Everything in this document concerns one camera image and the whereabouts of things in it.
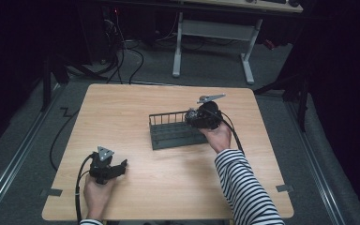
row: gray carpet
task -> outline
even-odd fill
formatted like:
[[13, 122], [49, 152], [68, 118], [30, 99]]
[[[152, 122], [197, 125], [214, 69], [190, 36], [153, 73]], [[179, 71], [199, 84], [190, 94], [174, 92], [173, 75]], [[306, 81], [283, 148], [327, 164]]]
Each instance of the gray carpet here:
[[[225, 52], [220, 49], [222, 47], [219, 48], [217, 44], [212, 43], [205, 43], [198, 51], [184, 50], [182, 74], [180, 78], [175, 79], [171, 75], [174, 47], [171, 42], [163, 42], [162, 45], [148, 47], [141, 44], [135, 48], [143, 55], [142, 67], [133, 78], [135, 83], [256, 89], [275, 80], [292, 48], [292, 46], [285, 46], [269, 51], [262, 45], [255, 46], [250, 64], [256, 83], [250, 86], [246, 84], [238, 53]], [[242, 43], [235, 42], [226, 47], [237, 52], [241, 49], [240, 46]], [[198, 45], [190, 44], [186, 47], [192, 49]], [[123, 83], [128, 81], [129, 76], [142, 61], [141, 57], [132, 50], [125, 51], [125, 56], [121, 69]], [[102, 67], [94, 65], [91, 68], [99, 70]], [[43, 188], [49, 188], [54, 179], [55, 171], [49, 161], [49, 152], [55, 135], [68, 120], [63, 116], [64, 110], [61, 108], [68, 108], [69, 114], [76, 112], [82, 105], [86, 88], [90, 83], [97, 83], [97, 81], [83, 76], [72, 76], [69, 85], [64, 88], [63, 93], [52, 106], [25, 162], [0, 203], [0, 224], [75, 224], [74, 221], [43, 220], [41, 212], [46, 197], [41, 197], [40, 191]], [[114, 77], [112, 83], [120, 83], [117, 76]], [[10, 126], [0, 139], [0, 175], [37, 118], [42, 106], [41, 97], [42, 85], [40, 84], [12, 118]], [[308, 166], [304, 146], [298, 138], [297, 127], [293, 124], [294, 118], [290, 116], [282, 102], [280, 91], [257, 96], [257, 100], [285, 183], [294, 187], [294, 191], [289, 193], [294, 216], [286, 219], [286, 224], [332, 224]], [[324, 138], [311, 99], [308, 100], [308, 104], [310, 105], [306, 118], [308, 139], [322, 164], [330, 187], [335, 192], [340, 208], [344, 212], [345, 221], [347, 224], [360, 224], [359, 201]], [[75, 118], [65, 126], [53, 147], [52, 155], [55, 165], [60, 162], [74, 123]]]

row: wrist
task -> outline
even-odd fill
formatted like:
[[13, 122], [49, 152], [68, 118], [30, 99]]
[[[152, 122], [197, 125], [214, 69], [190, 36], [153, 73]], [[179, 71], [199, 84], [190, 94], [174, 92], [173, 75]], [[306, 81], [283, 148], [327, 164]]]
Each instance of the wrist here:
[[89, 210], [86, 218], [102, 221], [103, 220], [103, 212], [102, 212], [102, 210]]
[[221, 149], [221, 150], [219, 150], [219, 149], [214, 149], [217, 154], [220, 154], [222, 151], [226, 150], [225, 148]]
[[221, 150], [220, 152], [217, 152], [217, 156], [221, 155], [221, 154], [225, 154], [224, 152], [228, 152], [228, 151], [232, 151], [234, 149], [231, 149], [231, 148], [226, 148], [226, 149], [223, 149]]

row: metal stand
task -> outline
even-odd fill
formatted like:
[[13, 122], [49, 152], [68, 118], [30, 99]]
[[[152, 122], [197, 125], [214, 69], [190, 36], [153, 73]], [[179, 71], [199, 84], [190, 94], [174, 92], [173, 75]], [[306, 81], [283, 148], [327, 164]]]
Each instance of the metal stand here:
[[256, 22], [255, 26], [244, 26], [219, 22], [203, 22], [183, 20], [183, 13], [179, 13], [179, 22], [177, 26], [177, 43], [174, 53], [173, 73], [175, 78], [180, 77], [181, 68], [181, 40], [183, 35], [209, 37], [209, 38], [226, 38], [248, 41], [246, 53], [241, 54], [241, 61], [244, 67], [245, 76], [248, 84], [254, 84], [252, 71], [250, 69], [249, 57], [252, 53], [256, 38], [259, 35], [262, 19]]

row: wooden table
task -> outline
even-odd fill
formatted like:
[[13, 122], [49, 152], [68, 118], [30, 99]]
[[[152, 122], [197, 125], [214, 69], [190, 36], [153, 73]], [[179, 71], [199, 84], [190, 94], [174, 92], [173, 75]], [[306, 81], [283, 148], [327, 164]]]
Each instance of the wooden table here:
[[[152, 150], [149, 132], [149, 114], [197, 108], [200, 96], [222, 93], [226, 97], [217, 99], [217, 105], [232, 119], [247, 159], [279, 213], [290, 218], [293, 207], [288, 193], [276, 189], [284, 182], [250, 89], [114, 84], [89, 87], [52, 184], [52, 188], [63, 192], [60, 197], [48, 197], [43, 218], [76, 219], [74, 189], [78, 170], [99, 145], [114, 151], [112, 165], [128, 160], [127, 172], [118, 178], [105, 219], [232, 218], [219, 185], [216, 154], [209, 144]], [[83, 197], [81, 208], [85, 217]]]

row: cable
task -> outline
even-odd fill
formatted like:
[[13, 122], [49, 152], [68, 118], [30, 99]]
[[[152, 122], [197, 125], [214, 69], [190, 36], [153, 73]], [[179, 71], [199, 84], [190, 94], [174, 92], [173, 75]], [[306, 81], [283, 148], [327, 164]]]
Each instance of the cable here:
[[223, 114], [223, 115], [225, 115], [227, 117], [227, 119], [230, 121], [230, 124], [231, 124], [232, 128], [235, 129], [235, 127], [233, 126], [233, 121], [230, 119], [230, 117], [224, 112], [221, 112], [221, 114]]
[[116, 71], [113, 72], [113, 74], [110, 76], [110, 78], [106, 81], [106, 83], [109, 83], [111, 81], [111, 79], [113, 78], [113, 75], [115, 75], [116, 72], [118, 72], [118, 78], [119, 78], [119, 81], [122, 83], [122, 78], [121, 78], [121, 75], [119, 74], [119, 69], [121, 68], [121, 66], [123, 65], [124, 63], [124, 58], [125, 58], [125, 55], [124, 55], [124, 49], [122, 49], [122, 59], [121, 59], [121, 63], [117, 66], [117, 69]]
[[76, 114], [78, 114], [79, 111], [80, 111], [80, 110], [77, 110], [74, 114], [72, 114], [72, 115], [69, 117], [69, 119], [66, 121], [66, 123], [64, 123], [64, 125], [61, 126], [60, 130], [57, 132], [57, 134], [56, 134], [56, 136], [54, 137], [54, 140], [53, 140], [53, 142], [52, 142], [51, 149], [50, 149], [50, 152], [49, 152], [49, 160], [50, 160], [51, 165], [52, 165], [52, 167], [54, 168], [55, 171], [57, 171], [57, 167], [54, 165], [54, 163], [53, 163], [53, 157], [52, 157], [54, 145], [55, 145], [58, 137], [60, 136], [61, 132], [64, 130], [64, 128], [65, 128], [66, 125], [68, 124], [68, 122], [69, 122], [72, 118], [74, 118], [74, 116], [75, 116]]
[[77, 178], [77, 185], [75, 186], [75, 208], [77, 210], [77, 219], [78, 219], [78, 224], [81, 223], [82, 220], [82, 215], [81, 215], [81, 204], [80, 204], [80, 181], [81, 178], [83, 177], [83, 174], [85, 174], [85, 172], [83, 174], [83, 167], [84, 164], [86, 164], [86, 161], [89, 160], [89, 158], [93, 158], [94, 154], [89, 155], [82, 163], [82, 166], [80, 168], [80, 171], [78, 172], [78, 178]]
[[177, 22], [178, 16], [179, 16], [179, 13], [177, 12], [177, 13], [176, 13], [176, 17], [174, 18], [174, 23], [173, 23], [173, 26], [172, 26], [172, 30], [168, 33], [168, 35], [167, 35], [166, 37], [157, 39], [156, 41], [160, 41], [160, 40], [164, 40], [164, 39], [167, 39], [167, 38], [176, 37], [176, 35], [173, 35], [173, 36], [171, 36], [171, 37], [170, 37], [170, 35], [173, 33], [174, 27], [176, 26], [176, 22]]
[[139, 71], [139, 69], [142, 67], [142, 65], [144, 63], [144, 57], [140, 52], [138, 52], [136, 50], [131, 50], [131, 51], [134, 51], [135, 53], [138, 53], [142, 57], [142, 62], [140, 63], [139, 67], [130, 75], [129, 84], [131, 84], [131, 80], [133, 79], [133, 76], [136, 74], [137, 71]]
[[233, 42], [235, 42], [236, 40], [232, 39], [232, 40], [229, 40], [227, 43], [219, 43], [219, 42], [216, 42], [216, 41], [212, 41], [210, 40], [211, 38], [207, 38], [205, 41], [207, 43], [211, 43], [211, 44], [216, 44], [216, 45], [220, 45], [220, 46], [227, 46]]
[[194, 49], [187, 48], [182, 44], [183, 49], [190, 50], [190, 51], [197, 51], [197, 50], [201, 49], [204, 46], [205, 38], [203, 38], [203, 37], [192, 37], [192, 38], [189, 38], [189, 39], [200, 39], [202, 41], [202, 43], [201, 43], [200, 46], [198, 46], [197, 48], [194, 48]]
[[184, 86], [181, 84], [172, 84], [172, 83], [163, 83], [163, 82], [144, 82], [144, 81], [135, 81], [135, 80], [132, 80], [132, 83], [148, 84], [148, 85], [161, 85], [161, 86]]
[[84, 173], [82, 173], [81, 177], [83, 177], [85, 174], [87, 174], [89, 171], [86, 171]]
[[116, 8], [114, 9], [114, 11], [115, 11], [115, 16], [116, 16], [116, 26], [118, 26], [118, 31], [119, 31], [119, 34], [121, 35], [122, 42], [125, 43], [125, 39], [124, 39], [124, 36], [122, 35], [121, 27], [119, 26], [118, 11], [116, 10]]
[[236, 132], [235, 132], [235, 128], [234, 128], [233, 126], [231, 126], [226, 120], [224, 120], [223, 118], [221, 118], [221, 117], [219, 117], [218, 115], [214, 114], [213, 112], [210, 112], [210, 111], [208, 111], [208, 110], [206, 110], [206, 109], [204, 109], [204, 108], [202, 108], [202, 109], [203, 109], [204, 111], [206, 111], [207, 113], [215, 116], [217, 119], [219, 119], [221, 122], [223, 122], [227, 127], [229, 127], [229, 129], [230, 129], [231, 132], [232, 132], [233, 137], [235, 138], [236, 144], [238, 145], [238, 149], [241, 150], [241, 152], [242, 152], [243, 154], [245, 154], [244, 149], [242, 148], [242, 144], [241, 144], [241, 142], [239, 141], [238, 135], [237, 135]]
[[[176, 45], [176, 40], [171, 40], [171, 38], [175, 38], [175, 37], [176, 36], [172, 36], [172, 37], [168, 37], [166, 39], [162, 39], [162, 40], [156, 42], [156, 45], [162, 46], [162, 47], [172, 47], [172, 46]], [[163, 42], [163, 41], [169, 42], [170, 40], [171, 40], [170, 44], [162, 44], [162, 43], [160, 43], [160, 42]]]

